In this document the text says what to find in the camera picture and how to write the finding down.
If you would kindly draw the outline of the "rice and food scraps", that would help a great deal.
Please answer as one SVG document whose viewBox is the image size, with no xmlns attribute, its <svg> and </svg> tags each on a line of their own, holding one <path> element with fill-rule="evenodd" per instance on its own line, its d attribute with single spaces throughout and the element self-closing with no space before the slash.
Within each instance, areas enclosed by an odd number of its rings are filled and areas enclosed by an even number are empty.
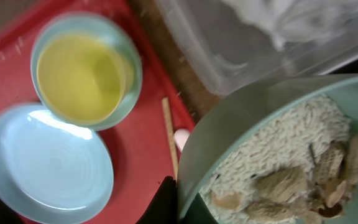
<svg viewBox="0 0 358 224">
<path fill-rule="evenodd" d="M 323 223 L 358 186 L 358 135 L 326 95 L 286 110 L 213 171 L 200 196 L 223 223 Z"/>
</svg>

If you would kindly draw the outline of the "green bowl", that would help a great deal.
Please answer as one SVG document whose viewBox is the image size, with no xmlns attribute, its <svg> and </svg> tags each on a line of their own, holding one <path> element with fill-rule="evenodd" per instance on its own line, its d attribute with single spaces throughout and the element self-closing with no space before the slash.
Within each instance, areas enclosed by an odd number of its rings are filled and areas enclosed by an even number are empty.
<svg viewBox="0 0 358 224">
<path fill-rule="evenodd" d="M 198 194 L 213 170 L 240 143 L 278 114 L 325 93 L 352 119 L 358 134 L 358 74 L 262 80 L 231 93 L 198 122 L 178 166 L 179 223 L 214 223 Z M 330 223 L 358 223 L 358 187 L 346 216 Z"/>
</svg>

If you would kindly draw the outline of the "light blue plate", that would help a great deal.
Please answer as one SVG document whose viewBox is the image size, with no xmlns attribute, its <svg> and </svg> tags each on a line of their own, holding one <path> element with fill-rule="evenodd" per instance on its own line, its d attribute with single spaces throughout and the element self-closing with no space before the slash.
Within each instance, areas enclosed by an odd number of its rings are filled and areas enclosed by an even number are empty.
<svg viewBox="0 0 358 224">
<path fill-rule="evenodd" d="M 108 203 L 114 172 L 99 134 L 36 104 L 0 113 L 0 199 L 39 223 L 83 223 Z"/>
</svg>

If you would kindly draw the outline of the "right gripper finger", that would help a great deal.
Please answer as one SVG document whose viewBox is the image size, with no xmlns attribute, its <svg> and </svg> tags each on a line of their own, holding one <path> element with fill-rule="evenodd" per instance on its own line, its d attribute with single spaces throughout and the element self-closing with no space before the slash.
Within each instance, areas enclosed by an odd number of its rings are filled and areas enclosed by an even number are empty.
<svg viewBox="0 0 358 224">
<path fill-rule="evenodd" d="M 177 183 L 166 176 L 137 224 L 174 224 L 177 222 Z"/>
</svg>

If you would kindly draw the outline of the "yellow plastic cup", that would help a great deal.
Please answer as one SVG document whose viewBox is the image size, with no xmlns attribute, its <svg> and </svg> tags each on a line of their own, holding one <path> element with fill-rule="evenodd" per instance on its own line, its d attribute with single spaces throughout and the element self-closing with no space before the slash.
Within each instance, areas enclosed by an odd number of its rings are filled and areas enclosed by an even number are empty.
<svg viewBox="0 0 358 224">
<path fill-rule="evenodd" d="M 65 34 L 41 51 L 37 84 L 47 105 L 66 120 L 95 124 L 120 105 L 134 82 L 123 53 L 93 35 Z"/>
</svg>

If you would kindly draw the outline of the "white napkin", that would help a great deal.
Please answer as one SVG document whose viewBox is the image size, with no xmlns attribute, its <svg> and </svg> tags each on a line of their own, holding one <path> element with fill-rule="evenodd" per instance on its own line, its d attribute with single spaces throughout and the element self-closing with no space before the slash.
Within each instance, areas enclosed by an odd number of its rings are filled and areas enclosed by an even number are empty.
<svg viewBox="0 0 358 224">
<path fill-rule="evenodd" d="M 358 0 L 223 0 L 239 20 L 260 29 L 281 51 L 287 42 L 333 39 L 358 18 Z"/>
</svg>

